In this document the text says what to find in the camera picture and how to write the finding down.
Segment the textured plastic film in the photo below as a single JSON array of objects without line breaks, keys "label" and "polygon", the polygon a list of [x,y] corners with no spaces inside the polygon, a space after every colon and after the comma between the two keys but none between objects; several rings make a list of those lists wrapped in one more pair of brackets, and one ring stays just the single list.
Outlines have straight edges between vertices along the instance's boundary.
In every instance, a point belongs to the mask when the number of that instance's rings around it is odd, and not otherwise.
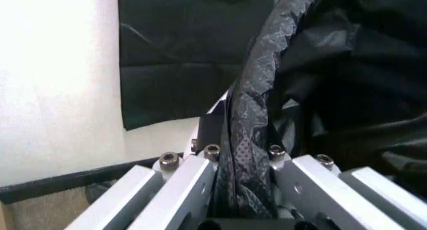
[{"label": "textured plastic film", "polygon": [[280,55],[299,19],[314,0],[278,0],[230,89],[225,107],[221,156],[211,205],[214,216],[272,218],[267,95]]},{"label": "textured plastic film", "polygon": [[276,216],[272,143],[427,196],[427,0],[312,1],[277,2],[229,90],[212,215]]}]

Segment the metal frame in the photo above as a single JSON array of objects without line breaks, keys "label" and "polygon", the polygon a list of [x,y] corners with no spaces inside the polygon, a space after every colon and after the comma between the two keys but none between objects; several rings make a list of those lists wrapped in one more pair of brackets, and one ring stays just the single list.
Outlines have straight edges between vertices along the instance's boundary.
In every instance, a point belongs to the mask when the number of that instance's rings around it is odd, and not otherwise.
[{"label": "metal frame", "polygon": [[274,175],[284,198],[306,220],[321,214],[341,229],[402,229],[309,155],[285,161]]},{"label": "metal frame", "polygon": [[128,230],[178,229],[186,217],[203,215],[214,175],[209,160],[188,156]]},{"label": "metal frame", "polygon": [[427,205],[369,167],[339,177],[407,229],[427,229]]},{"label": "metal frame", "polygon": [[66,229],[124,229],[162,185],[162,174],[134,166]]}]

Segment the floor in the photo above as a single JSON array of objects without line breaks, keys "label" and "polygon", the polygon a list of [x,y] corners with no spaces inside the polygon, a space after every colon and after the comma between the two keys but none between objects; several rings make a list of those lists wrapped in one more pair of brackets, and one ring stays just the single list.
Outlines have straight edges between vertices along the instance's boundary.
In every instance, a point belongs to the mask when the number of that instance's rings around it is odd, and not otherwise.
[{"label": "floor", "polygon": [[[125,132],[129,161],[183,152],[198,118],[163,122]],[[17,230],[64,229],[89,203],[84,187],[27,199],[9,205]]]},{"label": "floor", "polygon": [[9,205],[17,230],[64,229],[89,203],[79,187]]}]

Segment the screw head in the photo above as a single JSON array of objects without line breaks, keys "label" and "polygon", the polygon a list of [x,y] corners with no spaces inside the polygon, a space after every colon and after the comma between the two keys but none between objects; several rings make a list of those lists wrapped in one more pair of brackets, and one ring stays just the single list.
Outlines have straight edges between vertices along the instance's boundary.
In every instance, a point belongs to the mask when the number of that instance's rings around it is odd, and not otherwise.
[{"label": "screw head", "polygon": [[204,147],[203,152],[206,159],[217,162],[220,158],[221,148],[216,144],[210,144]]},{"label": "screw head", "polygon": [[173,171],[180,165],[180,158],[175,152],[166,152],[158,159],[160,162],[160,169],[164,171]]},{"label": "screw head", "polygon": [[281,161],[285,158],[285,150],[279,145],[271,145],[268,149],[268,155],[272,161]]},{"label": "screw head", "polygon": [[196,152],[197,151],[197,139],[192,139],[191,140],[191,152]]},{"label": "screw head", "polygon": [[328,155],[325,154],[318,154],[316,155],[316,160],[324,167],[326,167],[329,170],[332,170],[332,167],[334,165],[334,160],[330,158]]}]

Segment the black fabric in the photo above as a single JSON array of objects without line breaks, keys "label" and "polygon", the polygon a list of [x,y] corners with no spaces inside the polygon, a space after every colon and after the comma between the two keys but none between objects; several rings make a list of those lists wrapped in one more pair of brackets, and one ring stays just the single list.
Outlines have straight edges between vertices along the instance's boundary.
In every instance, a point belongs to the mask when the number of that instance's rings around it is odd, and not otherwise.
[{"label": "black fabric", "polygon": [[242,71],[275,0],[119,0],[126,129],[202,115]]},{"label": "black fabric", "polygon": [[277,139],[427,196],[427,0],[316,0],[296,27],[302,2],[278,3],[230,89],[212,215],[276,216]]}]

